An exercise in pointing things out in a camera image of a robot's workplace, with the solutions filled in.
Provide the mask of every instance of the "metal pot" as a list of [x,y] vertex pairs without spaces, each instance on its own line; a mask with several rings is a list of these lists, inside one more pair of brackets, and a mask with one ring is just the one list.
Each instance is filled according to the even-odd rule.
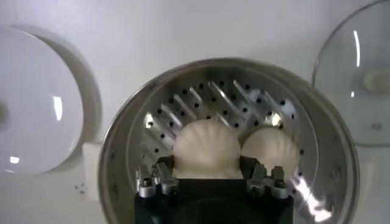
[[258,128],[283,130],[300,148],[288,181],[294,223],[349,223],[359,193],[352,138],[333,106],[306,81],[275,66],[222,58],[174,68],[139,89],[108,129],[99,190],[111,224],[133,220],[135,169],[169,155],[189,122],[216,119],[242,138]]

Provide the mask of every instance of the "black machine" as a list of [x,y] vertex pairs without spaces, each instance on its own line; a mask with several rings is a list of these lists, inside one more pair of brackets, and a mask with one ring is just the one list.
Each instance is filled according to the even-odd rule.
[[241,180],[175,179],[173,156],[158,159],[149,174],[138,168],[136,224],[293,224],[293,198],[282,167],[271,176],[257,159],[242,156]]

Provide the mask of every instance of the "white plastic part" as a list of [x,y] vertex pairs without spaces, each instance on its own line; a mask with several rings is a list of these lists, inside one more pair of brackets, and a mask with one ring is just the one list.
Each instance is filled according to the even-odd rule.
[[368,72],[364,76],[363,85],[373,93],[390,94],[390,69]]
[[85,184],[90,200],[99,201],[98,168],[101,143],[87,142],[83,145],[83,160],[85,171]]

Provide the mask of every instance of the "white dumpling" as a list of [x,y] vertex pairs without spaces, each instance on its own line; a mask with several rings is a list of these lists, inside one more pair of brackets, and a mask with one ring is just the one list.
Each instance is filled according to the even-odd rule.
[[299,151],[293,140],[276,128],[262,128],[251,134],[243,145],[242,156],[256,158],[267,168],[282,166],[285,180],[290,179],[299,163]]
[[241,178],[237,135],[213,120],[188,124],[173,146],[177,178]]

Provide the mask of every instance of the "metal clamp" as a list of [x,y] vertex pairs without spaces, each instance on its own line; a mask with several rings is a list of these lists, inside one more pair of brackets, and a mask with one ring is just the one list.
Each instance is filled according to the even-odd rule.
[[156,168],[160,177],[161,192],[164,195],[176,195],[179,191],[178,179],[172,177],[165,163],[157,163]]
[[149,175],[147,166],[144,164],[140,165],[135,172],[135,176],[138,195],[141,198],[153,197],[156,194],[156,184]]
[[271,195],[279,199],[288,198],[288,192],[284,182],[285,171],[283,170],[283,167],[275,166],[271,170],[271,178],[274,182],[274,184],[271,186]]
[[265,192],[264,177],[267,170],[264,165],[258,163],[255,165],[252,178],[246,181],[247,193],[253,197],[260,197]]

